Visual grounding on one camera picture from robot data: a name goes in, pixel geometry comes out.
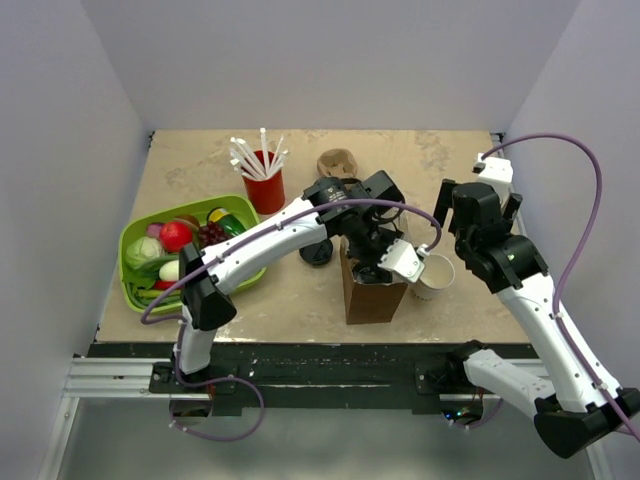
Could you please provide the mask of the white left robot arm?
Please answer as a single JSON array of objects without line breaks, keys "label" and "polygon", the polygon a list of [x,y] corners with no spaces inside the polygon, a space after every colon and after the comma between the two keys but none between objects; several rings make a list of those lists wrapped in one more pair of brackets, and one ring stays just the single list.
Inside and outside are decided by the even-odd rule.
[{"label": "white left robot arm", "polygon": [[281,212],[232,240],[198,250],[180,252],[180,275],[216,259],[183,287],[181,300],[185,330],[176,347],[179,360],[172,370],[173,382],[185,392],[200,390],[207,380],[210,349],[217,329],[237,314],[230,294],[256,272],[308,245],[344,236],[355,249],[356,259],[375,267],[389,246],[400,237],[382,226],[390,207],[356,204],[321,212],[311,209],[344,200],[374,199],[402,203],[404,196],[384,171],[364,181],[346,185],[336,177],[324,177],[305,189]]}]

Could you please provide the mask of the brown paper bag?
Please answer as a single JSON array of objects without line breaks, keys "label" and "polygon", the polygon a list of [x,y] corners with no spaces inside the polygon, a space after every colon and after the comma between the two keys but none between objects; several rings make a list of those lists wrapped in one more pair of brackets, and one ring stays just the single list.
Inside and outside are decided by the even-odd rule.
[{"label": "brown paper bag", "polygon": [[357,262],[347,255],[348,241],[340,241],[345,321],[347,325],[389,323],[392,321],[407,285],[404,283],[364,284],[356,280]]}]

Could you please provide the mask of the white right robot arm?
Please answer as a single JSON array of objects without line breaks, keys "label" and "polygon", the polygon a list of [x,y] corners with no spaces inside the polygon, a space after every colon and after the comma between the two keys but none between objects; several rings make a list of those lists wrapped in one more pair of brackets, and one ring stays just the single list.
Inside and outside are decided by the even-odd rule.
[{"label": "white right robot arm", "polygon": [[448,356],[445,379],[459,393],[474,386],[498,395],[534,424],[544,444],[567,459],[639,412],[639,391],[625,388],[588,348],[555,298],[553,278],[534,243],[511,229],[522,202],[502,201],[488,184],[443,180],[435,219],[449,226],[455,253],[526,333],[548,377],[539,378],[469,341]]}]

